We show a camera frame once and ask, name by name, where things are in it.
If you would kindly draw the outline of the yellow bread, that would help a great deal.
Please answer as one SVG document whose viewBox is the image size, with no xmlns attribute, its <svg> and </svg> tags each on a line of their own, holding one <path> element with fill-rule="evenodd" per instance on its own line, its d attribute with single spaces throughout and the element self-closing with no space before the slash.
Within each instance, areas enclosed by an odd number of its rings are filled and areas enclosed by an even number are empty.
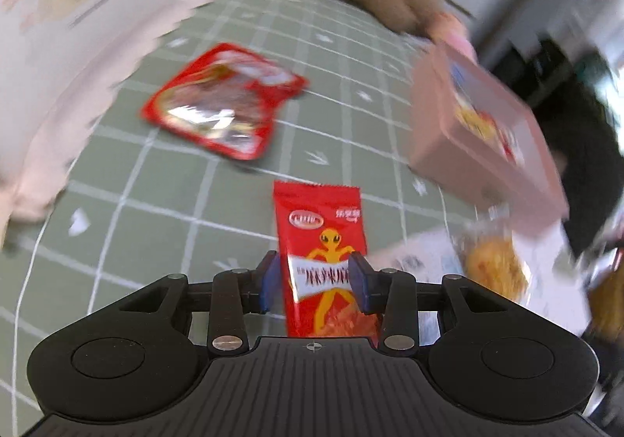
<svg viewBox="0 0 624 437">
<path fill-rule="evenodd" d="M 516 252 L 511 236 L 478 236 L 460 250 L 459 258 L 472 281 L 516 303 L 527 299 L 532 272 Z"/>
</svg>

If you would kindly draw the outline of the red spicy strip packet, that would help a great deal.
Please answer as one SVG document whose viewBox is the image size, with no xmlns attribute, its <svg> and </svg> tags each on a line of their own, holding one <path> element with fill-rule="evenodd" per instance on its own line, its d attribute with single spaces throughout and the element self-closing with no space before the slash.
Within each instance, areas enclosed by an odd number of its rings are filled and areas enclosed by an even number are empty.
<svg viewBox="0 0 624 437">
<path fill-rule="evenodd" d="M 281 182 L 273 187 L 287 333 L 366 337 L 379 320 L 358 309 L 348 260 L 367 252 L 357 187 Z"/>
</svg>

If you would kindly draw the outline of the white cartoon chair cover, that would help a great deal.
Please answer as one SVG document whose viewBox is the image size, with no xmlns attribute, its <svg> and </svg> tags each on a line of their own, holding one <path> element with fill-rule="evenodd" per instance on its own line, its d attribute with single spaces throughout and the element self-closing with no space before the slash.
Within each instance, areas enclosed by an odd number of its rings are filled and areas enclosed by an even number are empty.
<svg viewBox="0 0 624 437">
<path fill-rule="evenodd" d="M 1 0 L 1 221 L 42 221 L 114 88 L 211 0 Z"/>
</svg>

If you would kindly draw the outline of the pink cardboard box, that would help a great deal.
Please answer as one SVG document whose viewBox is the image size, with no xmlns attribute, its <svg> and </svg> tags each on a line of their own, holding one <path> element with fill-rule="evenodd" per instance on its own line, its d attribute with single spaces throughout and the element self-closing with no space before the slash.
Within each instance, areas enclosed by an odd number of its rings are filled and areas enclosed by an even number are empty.
<svg viewBox="0 0 624 437">
<path fill-rule="evenodd" d="M 445 43 L 413 67 L 410 170 L 539 236 L 569 216 L 560 175 L 532 111 Z"/>
</svg>

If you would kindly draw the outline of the dark red snack packet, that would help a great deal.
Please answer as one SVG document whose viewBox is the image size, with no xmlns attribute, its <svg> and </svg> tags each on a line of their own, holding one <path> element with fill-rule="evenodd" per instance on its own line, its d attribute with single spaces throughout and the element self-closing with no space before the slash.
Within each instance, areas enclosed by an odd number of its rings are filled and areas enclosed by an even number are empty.
<svg viewBox="0 0 624 437">
<path fill-rule="evenodd" d="M 141 117 L 200 148 L 251 161 L 270 145 L 281 106 L 308 85 L 285 66 L 220 43 L 151 96 Z"/>
</svg>

